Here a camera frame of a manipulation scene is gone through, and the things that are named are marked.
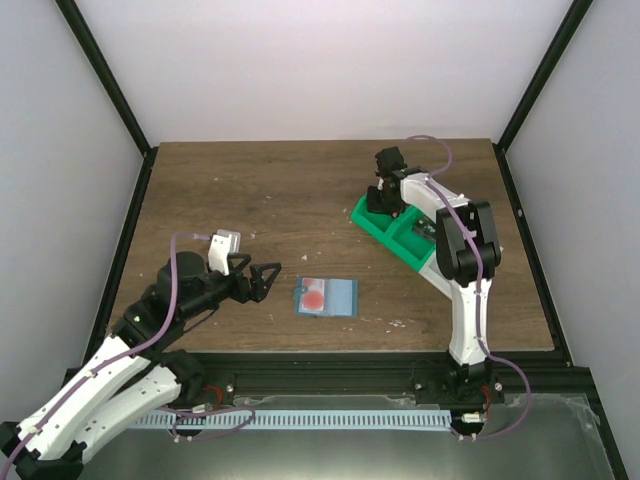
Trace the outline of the blue card holder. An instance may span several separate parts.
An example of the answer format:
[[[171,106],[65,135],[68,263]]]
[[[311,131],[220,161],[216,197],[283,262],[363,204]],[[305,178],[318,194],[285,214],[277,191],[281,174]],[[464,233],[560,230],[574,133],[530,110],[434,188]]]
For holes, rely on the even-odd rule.
[[[325,307],[320,314],[309,314],[300,311],[300,295],[303,278],[320,278],[326,281]],[[321,318],[354,318],[358,315],[359,282],[356,279],[298,277],[293,289],[294,312],[300,316]]]

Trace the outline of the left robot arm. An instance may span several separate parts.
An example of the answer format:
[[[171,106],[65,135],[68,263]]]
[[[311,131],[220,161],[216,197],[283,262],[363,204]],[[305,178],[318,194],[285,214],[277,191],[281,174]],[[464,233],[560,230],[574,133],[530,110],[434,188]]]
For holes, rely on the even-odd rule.
[[[204,370],[170,345],[186,323],[225,300],[263,301],[281,271],[233,254],[221,270],[191,251],[174,253],[156,280],[60,391],[29,417],[1,425],[1,473],[23,479],[76,479],[115,436],[147,413],[200,395]]]

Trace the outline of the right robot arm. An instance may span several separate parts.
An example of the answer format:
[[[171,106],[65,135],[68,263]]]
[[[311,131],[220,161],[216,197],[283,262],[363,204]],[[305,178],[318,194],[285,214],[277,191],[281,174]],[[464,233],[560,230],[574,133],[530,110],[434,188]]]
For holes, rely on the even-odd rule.
[[[435,260],[452,302],[443,390],[454,399],[469,397],[490,379],[488,297],[501,262],[491,206],[450,191],[427,170],[408,166],[397,146],[379,151],[375,159],[379,181],[367,189],[367,211],[397,220],[414,207],[434,223]]]

